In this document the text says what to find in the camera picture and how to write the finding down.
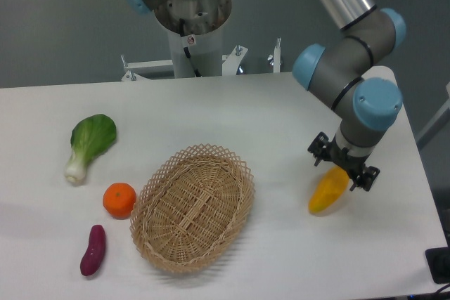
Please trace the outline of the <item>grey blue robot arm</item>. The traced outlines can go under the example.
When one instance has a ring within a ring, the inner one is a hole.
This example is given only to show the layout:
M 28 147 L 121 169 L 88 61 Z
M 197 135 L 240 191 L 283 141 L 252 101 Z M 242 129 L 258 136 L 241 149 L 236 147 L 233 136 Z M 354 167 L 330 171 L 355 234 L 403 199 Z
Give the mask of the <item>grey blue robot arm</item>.
M 213 77 L 224 74 L 221 44 L 211 42 L 231 13 L 231 0 L 126 0 L 138 13 L 154 13 L 170 39 L 174 74 Z M 370 190 L 378 177 L 366 160 L 394 123 L 403 99 L 397 86 L 364 75 L 403 42 L 406 25 L 390 8 L 373 0 L 320 0 L 343 33 L 331 48 L 308 46 L 292 75 L 329 107 L 341 123 L 333 138 L 320 133 L 308 151 L 317 162 L 332 162 L 354 187 Z

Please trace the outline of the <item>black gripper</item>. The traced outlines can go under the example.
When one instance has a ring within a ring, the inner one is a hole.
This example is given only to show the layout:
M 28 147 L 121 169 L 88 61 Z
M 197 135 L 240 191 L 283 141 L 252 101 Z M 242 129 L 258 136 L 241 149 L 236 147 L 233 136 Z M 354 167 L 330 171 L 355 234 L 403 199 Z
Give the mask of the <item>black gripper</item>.
M 352 180 L 350 191 L 361 188 L 369 192 L 380 174 L 379 168 L 365 165 L 369 156 L 369 147 L 355 145 L 344 136 L 335 136 L 329 141 L 328 136 L 321 131 L 311 142 L 307 151 L 313 155 L 315 167 L 322 161 L 331 161 L 344 169 Z

